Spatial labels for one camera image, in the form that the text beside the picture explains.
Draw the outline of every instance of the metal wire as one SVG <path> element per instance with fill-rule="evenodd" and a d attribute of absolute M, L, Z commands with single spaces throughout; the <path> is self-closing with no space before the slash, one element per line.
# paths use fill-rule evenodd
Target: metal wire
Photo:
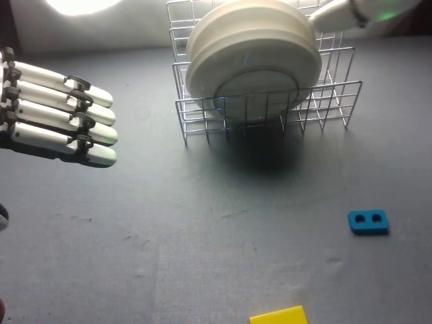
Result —
<path fill-rule="evenodd" d="M 292 4 L 306 16 L 318 9 L 321 2 L 315 0 L 292 0 Z M 215 9 L 215 0 L 174 0 L 167 3 L 167 11 L 170 23 L 169 34 L 173 46 L 175 63 L 173 74 L 177 88 L 178 100 L 175 102 L 178 119 L 185 144 L 189 134 L 206 134 L 210 141 L 210 133 L 224 131 L 228 139 L 228 130 L 235 127 L 243 127 L 244 135 L 248 128 L 267 127 L 279 125 L 285 134 L 288 124 L 299 124 L 302 133 L 306 130 L 306 123 L 318 122 L 321 131 L 329 120 L 341 120 L 345 128 L 348 127 L 352 113 L 357 103 L 358 95 L 362 87 L 361 81 L 348 81 L 349 72 L 354 59 L 354 48 L 341 47 L 343 32 L 334 34 L 320 34 L 317 37 L 317 48 L 323 61 L 323 69 L 317 85 L 301 91 L 309 91 L 309 95 L 303 102 L 295 102 L 297 106 L 292 108 L 291 98 L 296 98 L 291 91 L 266 92 L 247 96 L 232 96 L 226 98 L 191 98 L 186 89 L 186 72 L 189 62 L 185 61 L 185 48 L 190 33 L 205 14 Z M 285 107 L 278 118 L 270 114 L 273 101 L 277 98 L 287 98 L 277 105 Z M 250 105 L 253 99 L 262 99 L 264 119 L 261 123 L 248 122 Z M 227 112 L 227 102 L 241 100 L 243 105 L 244 121 L 231 120 Z M 219 113 L 215 109 L 215 103 L 222 103 Z"/>

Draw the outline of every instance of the white plate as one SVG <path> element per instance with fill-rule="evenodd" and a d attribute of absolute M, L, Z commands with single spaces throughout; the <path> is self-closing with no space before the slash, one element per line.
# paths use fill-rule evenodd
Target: white plate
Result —
<path fill-rule="evenodd" d="M 233 32 L 263 28 L 286 29 L 315 44 L 308 19 L 292 5 L 280 0 L 241 0 L 217 7 L 196 25 L 186 47 L 187 58 L 193 61 L 206 46 Z"/>
<path fill-rule="evenodd" d="M 259 122 L 304 100 L 309 91 L 299 89 L 314 86 L 320 72 L 318 50 L 296 33 L 280 29 L 245 30 L 203 49 L 188 68 L 186 87 L 192 98 L 292 91 L 288 106 L 287 99 L 284 105 L 276 104 L 280 98 L 271 98 L 268 109 L 262 99 L 248 103 L 247 121 Z M 238 99 L 228 104 L 229 107 L 225 106 L 227 117 L 244 120 L 244 99 L 243 103 Z M 203 105 L 213 110 L 210 114 L 220 117 L 222 101 L 206 100 Z"/>

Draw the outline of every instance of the yellow object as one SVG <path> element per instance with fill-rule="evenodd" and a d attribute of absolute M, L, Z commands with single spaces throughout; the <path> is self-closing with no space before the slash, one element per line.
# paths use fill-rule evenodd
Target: yellow object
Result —
<path fill-rule="evenodd" d="M 250 324 L 308 324 L 303 307 L 297 306 L 277 312 L 251 317 Z"/>

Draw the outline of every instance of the blue block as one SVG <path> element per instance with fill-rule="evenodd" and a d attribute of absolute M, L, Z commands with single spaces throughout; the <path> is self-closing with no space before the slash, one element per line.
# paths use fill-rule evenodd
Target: blue block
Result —
<path fill-rule="evenodd" d="M 357 235 L 385 235 L 389 232 L 389 221 L 383 210 L 350 211 L 348 221 Z"/>

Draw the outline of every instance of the white robotic arm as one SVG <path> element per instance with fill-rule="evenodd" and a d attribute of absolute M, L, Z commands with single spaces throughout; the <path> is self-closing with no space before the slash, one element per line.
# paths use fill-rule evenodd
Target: white robotic arm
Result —
<path fill-rule="evenodd" d="M 314 12 L 309 21 L 317 32 L 339 32 L 369 22 L 390 20 L 422 0 L 333 0 Z"/>
<path fill-rule="evenodd" d="M 112 96 L 87 81 L 0 53 L 0 148 L 48 159 L 110 167 L 117 132 Z"/>

